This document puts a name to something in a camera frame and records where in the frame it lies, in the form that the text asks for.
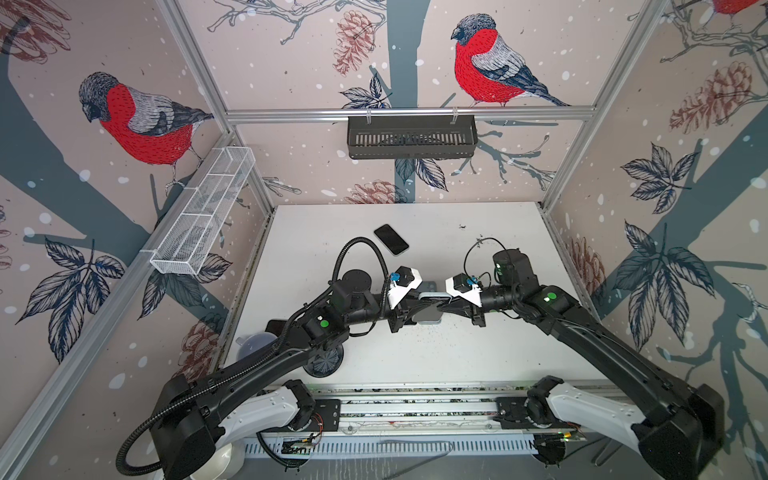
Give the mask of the light blue phone case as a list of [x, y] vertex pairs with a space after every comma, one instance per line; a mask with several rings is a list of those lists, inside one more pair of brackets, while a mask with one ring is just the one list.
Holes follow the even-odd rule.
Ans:
[[[418, 300], [423, 304], [423, 309], [430, 305], [430, 304], [436, 304], [441, 301], [450, 300], [452, 299], [447, 293], [445, 292], [421, 292], [419, 294]], [[427, 324], [427, 325], [434, 325], [439, 324], [440, 321], [416, 321], [416, 324]]]

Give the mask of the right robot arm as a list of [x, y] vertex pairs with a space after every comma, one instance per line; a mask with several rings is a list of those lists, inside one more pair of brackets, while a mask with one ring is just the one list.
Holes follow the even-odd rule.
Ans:
[[630, 404], [583, 392], [555, 376], [527, 391], [530, 420], [557, 421], [598, 432], [637, 452], [664, 479], [696, 479], [725, 439], [724, 400], [706, 384], [692, 387], [643, 358], [603, 327], [579, 301], [542, 285], [518, 249], [493, 257], [497, 284], [488, 288], [465, 273], [445, 282], [445, 312], [483, 324], [488, 312], [512, 310], [587, 360], [618, 387]]

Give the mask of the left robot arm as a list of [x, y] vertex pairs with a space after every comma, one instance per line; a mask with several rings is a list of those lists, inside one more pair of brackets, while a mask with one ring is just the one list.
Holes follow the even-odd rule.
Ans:
[[262, 431], [305, 426], [314, 400], [299, 380], [271, 393], [265, 387], [340, 347], [355, 324], [397, 323], [421, 310], [417, 289], [421, 275], [401, 266], [390, 274], [380, 294], [370, 290], [362, 270], [346, 272], [288, 320], [278, 322], [275, 340], [235, 363], [189, 381], [177, 375], [162, 387], [152, 415], [133, 433], [148, 432], [158, 462], [133, 467], [124, 444], [117, 462], [124, 474], [160, 470], [167, 479], [187, 479], [222, 447]]

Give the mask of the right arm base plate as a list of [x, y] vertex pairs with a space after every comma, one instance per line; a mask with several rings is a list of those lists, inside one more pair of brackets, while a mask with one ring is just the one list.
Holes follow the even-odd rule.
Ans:
[[495, 404], [497, 413], [493, 420], [502, 430], [578, 429], [575, 424], [558, 419], [543, 400], [508, 396], [497, 397]]

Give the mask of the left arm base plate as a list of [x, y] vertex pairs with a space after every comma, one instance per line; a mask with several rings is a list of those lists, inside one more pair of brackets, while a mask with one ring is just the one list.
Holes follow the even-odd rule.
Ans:
[[311, 413], [300, 410], [297, 416], [286, 426], [292, 432], [337, 432], [341, 419], [341, 401], [338, 399], [319, 399], [315, 401]]

